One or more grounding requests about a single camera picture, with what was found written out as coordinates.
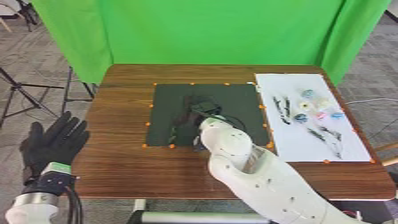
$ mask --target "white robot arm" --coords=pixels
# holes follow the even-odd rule
[[[254,146],[248,135],[220,119],[200,123],[211,152],[209,173],[263,217],[280,224],[355,224],[314,192],[293,167]]]
[[[58,197],[49,193],[19,195],[5,213],[8,224],[49,224],[49,219],[58,212],[56,203]]]

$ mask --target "orange marker dot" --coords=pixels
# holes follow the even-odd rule
[[[273,142],[270,142],[264,147],[266,147],[266,149],[271,149],[273,148]]]

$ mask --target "glove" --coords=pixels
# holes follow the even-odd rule
[[[78,122],[78,118],[71,118],[71,112],[67,111],[44,133],[40,123],[32,123],[28,138],[19,147],[24,164],[24,186],[37,180],[49,162],[71,165],[88,140],[87,122],[81,121],[80,124]]]

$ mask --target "cloth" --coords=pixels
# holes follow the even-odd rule
[[[390,0],[33,0],[78,77],[112,64],[318,65],[339,83]]]

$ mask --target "gray carpet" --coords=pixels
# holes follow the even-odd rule
[[[21,20],[7,20],[14,33],[7,33],[0,26],[0,65],[21,82],[64,85],[67,74],[67,62],[56,49],[49,34],[42,26],[28,33]],[[0,108],[5,105],[7,83],[0,80]],[[369,40],[357,55],[339,92],[348,101],[366,100],[380,97],[398,99],[398,25],[383,16],[376,25]],[[78,82],[72,83],[71,96],[85,97],[87,93]],[[53,111],[60,111],[62,91],[51,90],[46,105]],[[28,102],[17,97],[12,110],[28,106]],[[398,141],[398,122],[382,130],[389,122],[398,118],[398,103],[378,101],[350,105],[351,112],[369,137],[371,145],[376,147]],[[83,118],[88,103],[67,104],[74,116]],[[30,111],[7,119],[0,131],[0,223],[5,223],[3,212],[10,201],[21,190],[21,158],[17,145],[26,137],[30,123],[40,120],[42,124],[53,121],[40,111]],[[398,155],[398,151],[380,153],[380,157]],[[398,166],[387,168],[398,172]],[[55,223],[64,223],[65,201],[60,202],[60,215]],[[90,224],[122,224],[131,213],[133,200],[83,200],[85,221]],[[389,204],[390,213],[398,218],[398,209]],[[250,209],[236,201],[186,201],[151,200],[152,211],[229,211],[247,212]]]

